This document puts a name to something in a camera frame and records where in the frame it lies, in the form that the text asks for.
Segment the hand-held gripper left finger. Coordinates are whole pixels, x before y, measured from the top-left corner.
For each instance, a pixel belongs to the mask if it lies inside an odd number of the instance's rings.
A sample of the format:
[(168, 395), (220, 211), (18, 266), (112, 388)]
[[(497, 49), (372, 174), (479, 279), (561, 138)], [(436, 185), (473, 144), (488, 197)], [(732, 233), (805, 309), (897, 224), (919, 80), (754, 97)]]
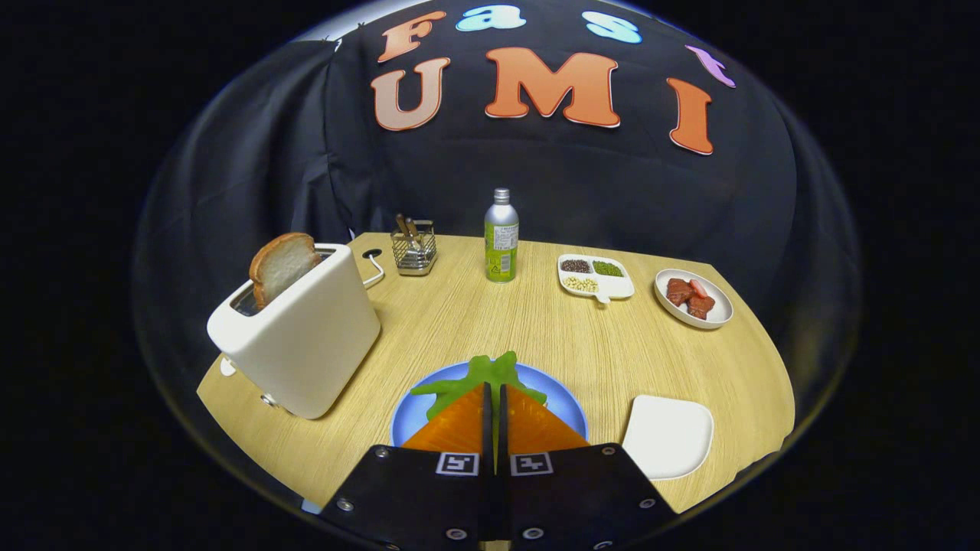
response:
[(456, 401), (475, 451), (371, 446), (321, 510), (323, 522), (379, 550), (483, 550), (495, 539), (492, 388)]

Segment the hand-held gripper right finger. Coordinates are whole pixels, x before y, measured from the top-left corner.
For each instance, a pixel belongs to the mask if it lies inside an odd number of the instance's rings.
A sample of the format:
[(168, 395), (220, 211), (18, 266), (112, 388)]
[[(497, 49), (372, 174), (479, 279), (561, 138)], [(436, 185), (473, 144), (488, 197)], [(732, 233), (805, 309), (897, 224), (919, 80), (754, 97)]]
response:
[(530, 414), (536, 402), (500, 389), (497, 537), (510, 550), (626, 550), (678, 516), (619, 444), (578, 445), (575, 431)]

